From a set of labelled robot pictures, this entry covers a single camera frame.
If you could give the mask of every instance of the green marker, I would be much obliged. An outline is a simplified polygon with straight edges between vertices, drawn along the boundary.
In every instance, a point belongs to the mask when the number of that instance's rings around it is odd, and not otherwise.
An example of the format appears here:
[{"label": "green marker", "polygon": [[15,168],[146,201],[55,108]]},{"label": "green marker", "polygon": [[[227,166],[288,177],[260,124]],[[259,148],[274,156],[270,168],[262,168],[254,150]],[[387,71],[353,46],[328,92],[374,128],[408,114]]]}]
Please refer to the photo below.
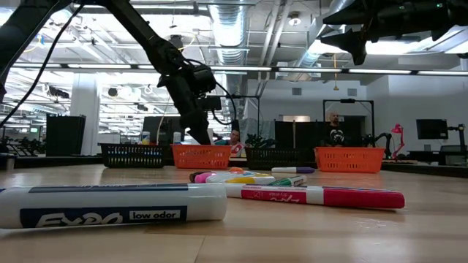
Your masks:
[{"label": "green marker", "polygon": [[307,177],[304,175],[295,176],[293,178],[283,178],[269,183],[267,186],[300,186],[307,182]]}]

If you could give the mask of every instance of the purple marker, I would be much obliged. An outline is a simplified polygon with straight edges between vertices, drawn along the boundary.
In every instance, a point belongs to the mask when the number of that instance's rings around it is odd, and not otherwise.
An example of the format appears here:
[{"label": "purple marker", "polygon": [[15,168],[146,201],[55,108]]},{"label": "purple marker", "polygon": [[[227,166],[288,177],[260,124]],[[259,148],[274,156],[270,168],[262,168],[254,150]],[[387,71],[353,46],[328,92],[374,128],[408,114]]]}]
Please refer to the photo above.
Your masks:
[{"label": "purple marker", "polygon": [[271,172],[313,173],[315,172],[315,169],[311,167],[276,167],[276,168],[271,168]]}]

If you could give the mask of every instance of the black t-shirt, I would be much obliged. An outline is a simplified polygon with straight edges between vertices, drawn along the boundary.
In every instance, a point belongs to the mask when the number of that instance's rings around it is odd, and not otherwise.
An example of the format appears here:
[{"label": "black t-shirt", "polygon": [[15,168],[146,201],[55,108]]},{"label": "black t-shirt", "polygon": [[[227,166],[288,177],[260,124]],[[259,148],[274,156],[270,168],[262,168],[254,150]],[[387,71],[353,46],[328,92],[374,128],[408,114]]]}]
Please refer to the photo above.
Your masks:
[{"label": "black t-shirt", "polygon": [[326,145],[344,145],[344,131],[343,128],[327,124],[325,128],[324,141]]}]

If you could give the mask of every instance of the pink marker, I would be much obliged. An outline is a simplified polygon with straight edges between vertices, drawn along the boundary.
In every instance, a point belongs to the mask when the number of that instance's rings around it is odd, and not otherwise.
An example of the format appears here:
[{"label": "pink marker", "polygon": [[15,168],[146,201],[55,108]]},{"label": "pink marker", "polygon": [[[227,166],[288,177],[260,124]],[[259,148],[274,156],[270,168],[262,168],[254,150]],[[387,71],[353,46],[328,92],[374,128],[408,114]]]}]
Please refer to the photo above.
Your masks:
[{"label": "pink marker", "polygon": [[403,208],[404,196],[397,191],[328,187],[278,187],[225,183],[228,197],[333,207]]}]

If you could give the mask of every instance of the black basket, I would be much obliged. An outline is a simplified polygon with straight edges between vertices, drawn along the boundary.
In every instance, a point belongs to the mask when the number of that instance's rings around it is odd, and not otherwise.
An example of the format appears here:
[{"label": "black basket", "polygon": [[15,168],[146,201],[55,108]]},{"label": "black basket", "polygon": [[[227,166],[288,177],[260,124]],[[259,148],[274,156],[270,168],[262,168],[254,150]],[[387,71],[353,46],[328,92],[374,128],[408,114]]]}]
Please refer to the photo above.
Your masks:
[{"label": "black basket", "polygon": [[314,151],[308,149],[246,148],[249,169],[271,170],[274,167],[310,167]]},{"label": "black basket", "polygon": [[102,160],[109,168],[162,168],[166,147],[101,143]]}]

